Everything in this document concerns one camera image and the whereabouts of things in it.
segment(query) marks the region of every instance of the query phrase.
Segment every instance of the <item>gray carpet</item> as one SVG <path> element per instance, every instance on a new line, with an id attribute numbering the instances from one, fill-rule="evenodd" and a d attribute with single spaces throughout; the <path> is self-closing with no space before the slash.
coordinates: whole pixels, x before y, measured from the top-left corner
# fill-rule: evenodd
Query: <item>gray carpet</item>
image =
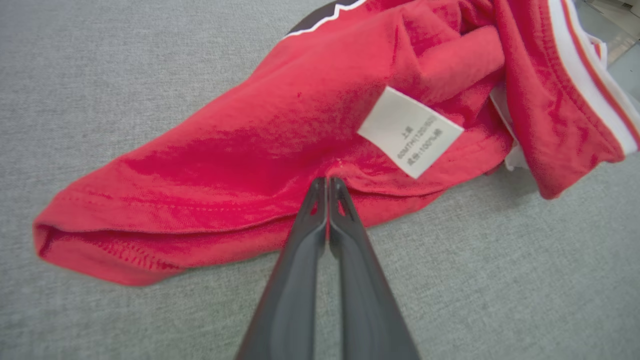
<path id="1" fill-rule="evenodd" d="M 0 0 L 0 358 L 231 359 L 276 254 L 126 288 L 40 261 L 69 182 L 242 82 L 324 0 Z M 424 358 L 640 359 L 640 155 L 545 201 L 458 186 L 371 239 Z M 339 357 L 325 253 L 316 359 Z"/>

